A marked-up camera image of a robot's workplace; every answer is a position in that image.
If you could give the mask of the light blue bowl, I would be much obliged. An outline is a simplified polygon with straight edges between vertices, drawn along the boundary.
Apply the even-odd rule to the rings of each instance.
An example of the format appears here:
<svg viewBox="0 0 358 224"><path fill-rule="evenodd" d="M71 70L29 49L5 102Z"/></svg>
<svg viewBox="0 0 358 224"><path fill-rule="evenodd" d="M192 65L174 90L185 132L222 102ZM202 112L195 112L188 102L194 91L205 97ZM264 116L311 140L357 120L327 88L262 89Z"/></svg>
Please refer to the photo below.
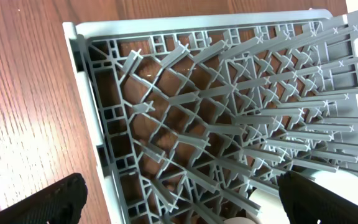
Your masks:
<svg viewBox="0 0 358 224"><path fill-rule="evenodd" d="M302 174L314 178L314 181L320 186L358 205L358 176L343 170L333 173L306 169Z"/></svg>

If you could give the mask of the pink bowl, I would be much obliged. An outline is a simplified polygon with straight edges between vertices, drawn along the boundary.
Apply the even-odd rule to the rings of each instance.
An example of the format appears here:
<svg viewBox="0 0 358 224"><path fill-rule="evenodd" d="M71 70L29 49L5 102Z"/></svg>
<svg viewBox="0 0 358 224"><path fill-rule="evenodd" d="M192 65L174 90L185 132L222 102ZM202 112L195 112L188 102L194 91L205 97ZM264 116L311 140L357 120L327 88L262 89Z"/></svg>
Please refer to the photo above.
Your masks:
<svg viewBox="0 0 358 224"><path fill-rule="evenodd" d="M249 218L234 217L224 220L224 224L256 224L256 223Z"/></svg>

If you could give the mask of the white plastic cup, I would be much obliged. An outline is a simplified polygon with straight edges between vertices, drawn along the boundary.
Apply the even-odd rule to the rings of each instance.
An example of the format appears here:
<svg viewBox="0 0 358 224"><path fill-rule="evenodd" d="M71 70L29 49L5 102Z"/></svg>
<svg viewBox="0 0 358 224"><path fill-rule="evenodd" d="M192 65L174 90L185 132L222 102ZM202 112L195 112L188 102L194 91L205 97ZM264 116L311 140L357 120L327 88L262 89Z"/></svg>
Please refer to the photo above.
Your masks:
<svg viewBox="0 0 358 224"><path fill-rule="evenodd" d="M246 212L247 218L258 224L290 224L279 197L263 190L254 190L249 199L260 205L260 213L253 215Z"/></svg>

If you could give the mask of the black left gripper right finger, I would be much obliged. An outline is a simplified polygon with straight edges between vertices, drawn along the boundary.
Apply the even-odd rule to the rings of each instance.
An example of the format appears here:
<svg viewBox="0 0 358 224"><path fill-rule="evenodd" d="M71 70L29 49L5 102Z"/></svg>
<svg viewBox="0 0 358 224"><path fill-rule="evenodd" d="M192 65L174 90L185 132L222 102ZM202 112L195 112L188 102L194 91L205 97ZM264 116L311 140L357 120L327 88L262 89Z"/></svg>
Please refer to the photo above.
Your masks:
<svg viewBox="0 0 358 224"><path fill-rule="evenodd" d="M296 172L282 174L278 186L291 224L358 224L358 205Z"/></svg>

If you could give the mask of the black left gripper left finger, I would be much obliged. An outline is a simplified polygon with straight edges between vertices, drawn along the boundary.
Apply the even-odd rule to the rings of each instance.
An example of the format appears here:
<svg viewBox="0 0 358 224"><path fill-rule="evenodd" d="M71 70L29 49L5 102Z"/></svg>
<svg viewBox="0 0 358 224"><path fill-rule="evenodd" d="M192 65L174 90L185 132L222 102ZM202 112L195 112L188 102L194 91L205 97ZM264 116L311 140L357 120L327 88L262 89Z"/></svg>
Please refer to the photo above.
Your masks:
<svg viewBox="0 0 358 224"><path fill-rule="evenodd" d="M78 224L88 189L80 173L52 185L0 211L0 223Z"/></svg>

